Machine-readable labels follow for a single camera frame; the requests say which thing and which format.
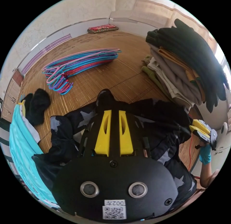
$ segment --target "curtain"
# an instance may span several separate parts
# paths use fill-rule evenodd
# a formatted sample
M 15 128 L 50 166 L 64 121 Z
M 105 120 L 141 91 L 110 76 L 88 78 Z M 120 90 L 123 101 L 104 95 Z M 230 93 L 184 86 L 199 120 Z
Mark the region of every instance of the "curtain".
M 179 8 L 182 7 L 170 0 L 136 0 L 129 19 L 143 22 L 159 29 L 175 26 L 174 20 L 178 18 L 200 34 L 208 43 L 213 53 L 215 53 L 217 42 L 209 35 L 209 31 L 202 24 L 199 24 L 193 19 L 193 16 L 190 17 L 186 15 L 186 10 L 182 8 L 184 10 L 183 13 Z

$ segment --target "wooden cabinet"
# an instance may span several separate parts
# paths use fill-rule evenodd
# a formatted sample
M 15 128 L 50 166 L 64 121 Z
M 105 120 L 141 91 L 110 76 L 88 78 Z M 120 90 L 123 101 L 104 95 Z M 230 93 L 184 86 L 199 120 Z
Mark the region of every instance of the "wooden cabinet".
M 12 122 L 14 107 L 19 96 L 22 80 L 23 76 L 19 71 L 16 71 L 6 90 L 1 117 L 9 122 Z

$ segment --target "circular lens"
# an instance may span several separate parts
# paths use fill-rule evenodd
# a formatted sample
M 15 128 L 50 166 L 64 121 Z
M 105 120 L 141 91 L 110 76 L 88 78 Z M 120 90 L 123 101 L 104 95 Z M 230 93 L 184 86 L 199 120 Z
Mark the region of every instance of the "circular lens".
M 86 181 L 80 186 L 81 193 L 88 198 L 94 198 L 99 194 L 98 186 L 91 181 Z
M 135 182 L 128 189 L 129 195 L 133 198 L 141 198 L 146 195 L 147 191 L 147 186 L 142 182 Z

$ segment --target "screw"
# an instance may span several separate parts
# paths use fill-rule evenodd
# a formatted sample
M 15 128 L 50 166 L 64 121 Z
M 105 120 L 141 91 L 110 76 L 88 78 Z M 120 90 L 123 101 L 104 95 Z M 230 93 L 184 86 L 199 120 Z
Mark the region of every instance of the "screw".
M 164 205 L 170 205 L 172 203 L 172 201 L 173 200 L 171 198 L 169 198 L 164 202 Z
M 118 166 L 117 161 L 114 161 L 114 160 L 110 161 L 110 166 L 113 168 L 117 167 Z

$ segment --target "yellow cloth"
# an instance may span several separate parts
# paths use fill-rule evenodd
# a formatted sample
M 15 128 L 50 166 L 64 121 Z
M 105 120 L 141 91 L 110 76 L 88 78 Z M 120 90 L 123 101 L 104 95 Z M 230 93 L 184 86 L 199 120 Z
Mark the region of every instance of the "yellow cloth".
M 163 47 L 160 47 L 160 49 L 158 50 L 158 53 L 161 56 L 163 56 L 163 57 L 169 59 L 170 61 L 176 63 L 177 65 L 181 66 L 185 70 L 185 73 L 187 75 L 188 80 L 190 82 L 195 81 L 197 83 L 198 88 L 199 88 L 200 93 L 201 93 L 202 101 L 205 102 L 205 92 L 202 88 L 201 83 L 199 82 L 199 79 L 200 79 L 199 75 L 193 69 L 189 68 L 186 63 L 184 63 L 181 59 L 179 59 L 178 56 L 176 56 L 174 53 L 171 53 L 171 52 L 165 50 Z
M 23 100 L 22 102 L 19 103 L 19 105 L 22 105 L 22 114 L 24 117 L 26 117 L 26 109 L 25 109 L 25 100 Z

